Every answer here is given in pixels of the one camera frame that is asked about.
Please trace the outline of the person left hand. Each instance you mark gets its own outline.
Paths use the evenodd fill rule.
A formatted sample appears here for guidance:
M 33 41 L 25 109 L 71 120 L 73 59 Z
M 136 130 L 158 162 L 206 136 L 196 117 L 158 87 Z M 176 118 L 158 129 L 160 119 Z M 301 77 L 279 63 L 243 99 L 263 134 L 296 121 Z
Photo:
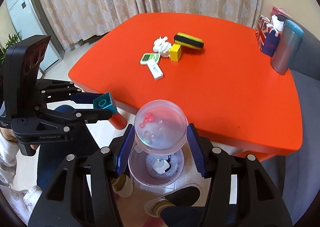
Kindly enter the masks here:
M 1 154 L 16 153 L 19 148 L 12 129 L 1 128 Z

